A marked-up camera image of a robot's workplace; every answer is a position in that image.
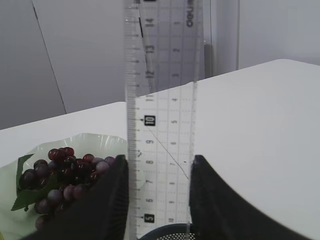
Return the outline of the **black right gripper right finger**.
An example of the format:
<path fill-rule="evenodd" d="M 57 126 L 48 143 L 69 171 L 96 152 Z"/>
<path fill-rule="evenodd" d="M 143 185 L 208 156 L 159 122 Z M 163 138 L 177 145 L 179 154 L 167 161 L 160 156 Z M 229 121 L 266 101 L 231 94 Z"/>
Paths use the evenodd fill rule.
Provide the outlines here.
<path fill-rule="evenodd" d="M 266 163 L 240 164 L 227 173 L 196 155 L 189 207 L 202 240 L 315 238 L 315 185 Z"/>

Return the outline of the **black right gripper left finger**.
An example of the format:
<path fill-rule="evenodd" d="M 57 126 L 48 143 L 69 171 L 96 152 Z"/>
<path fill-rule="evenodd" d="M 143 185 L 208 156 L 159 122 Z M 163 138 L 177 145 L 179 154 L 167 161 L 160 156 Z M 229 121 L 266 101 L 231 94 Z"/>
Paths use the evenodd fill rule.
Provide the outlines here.
<path fill-rule="evenodd" d="M 117 155 L 110 170 L 66 211 L 27 240 L 122 240 L 129 208 L 129 169 Z"/>

